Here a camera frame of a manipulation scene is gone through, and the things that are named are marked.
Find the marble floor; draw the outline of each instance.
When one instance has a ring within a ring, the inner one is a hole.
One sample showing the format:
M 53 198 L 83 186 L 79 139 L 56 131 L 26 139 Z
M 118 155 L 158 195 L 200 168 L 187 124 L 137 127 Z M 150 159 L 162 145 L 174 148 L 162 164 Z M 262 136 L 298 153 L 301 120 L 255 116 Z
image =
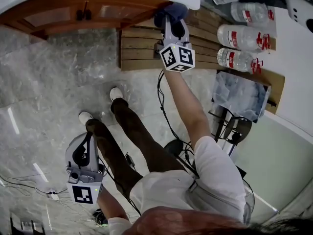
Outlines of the marble floor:
M 117 61 L 117 33 L 112 29 L 80 30 L 39 41 L 0 28 L 0 175 L 9 182 L 36 186 L 42 191 L 66 188 L 65 150 L 85 128 L 78 120 L 82 111 L 101 119 L 124 153 L 128 152 L 139 173 L 148 173 L 140 151 L 131 143 L 110 112 L 109 91 L 122 89 L 130 107 L 161 145 L 174 139 L 157 99 L 160 70 L 122 72 Z M 184 78 L 204 109 L 211 108 L 216 72 L 193 69 Z M 188 140 L 167 82 L 165 109 L 173 129 Z M 36 163 L 44 175 L 37 175 Z M 68 193 L 61 202 L 34 189 L 0 182 L 0 232 L 7 234 L 9 215 L 40 221 L 47 234 L 105 234 L 90 214 L 71 205 Z M 106 176 L 103 185 L 125 208 L 131 221 L 136 211 Z

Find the hair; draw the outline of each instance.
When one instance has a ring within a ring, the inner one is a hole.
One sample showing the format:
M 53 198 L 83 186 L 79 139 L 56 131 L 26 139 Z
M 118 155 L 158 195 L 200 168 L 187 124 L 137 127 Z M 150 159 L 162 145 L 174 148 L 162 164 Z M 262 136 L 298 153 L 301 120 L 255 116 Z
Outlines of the hair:
M 268 225 L 254 224 L 248 228 L 202 229 L 183 235 L 312 235 L 313 219 L 292 218 Z

